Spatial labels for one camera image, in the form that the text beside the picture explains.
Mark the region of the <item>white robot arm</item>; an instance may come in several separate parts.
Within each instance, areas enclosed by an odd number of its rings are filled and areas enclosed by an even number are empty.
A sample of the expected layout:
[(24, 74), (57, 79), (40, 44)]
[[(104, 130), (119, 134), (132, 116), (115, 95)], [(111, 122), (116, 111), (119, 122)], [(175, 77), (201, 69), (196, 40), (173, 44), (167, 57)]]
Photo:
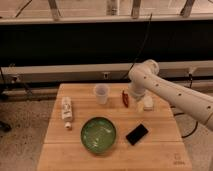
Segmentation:
[(128, 73), (129, 92), (139, 101), (149, 90), (213, 131), (213, 97), (172, 83), (158, 76), (159, 65), (150, 59)]

